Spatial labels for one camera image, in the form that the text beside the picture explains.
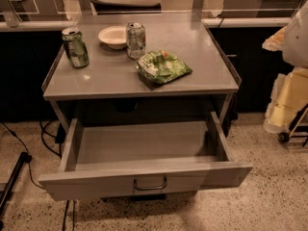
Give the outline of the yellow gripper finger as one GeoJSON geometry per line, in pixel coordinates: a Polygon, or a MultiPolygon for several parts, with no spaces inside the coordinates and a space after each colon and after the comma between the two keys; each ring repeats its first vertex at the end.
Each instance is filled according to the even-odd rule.
{"type": "Polygon", "coordinates": [[[284,38],[287,27],[283,27],[278,30],[275,34],[267,38],[262,47],[269,51],[281,51],[284,46],[284,38]]]}
{"type": "Polygon", "coordinates": [[[273,134],[288,131],[296,114],[307,104],[308,68],[295,67],[289,74],[279,73],[265,114],[265,130],[273,134]]]}

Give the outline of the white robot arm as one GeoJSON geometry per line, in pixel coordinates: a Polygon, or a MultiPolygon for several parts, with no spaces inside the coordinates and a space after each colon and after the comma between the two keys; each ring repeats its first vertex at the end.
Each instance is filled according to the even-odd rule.
{"type": "Polygon", "coordinates": [[[274,81],[264,121],[267,132],[287,132],[297,113],[308,103],[308,2],[287,26],[267,38],[262,47],[281,51],[283,61],[294,67],[274,81]]]}

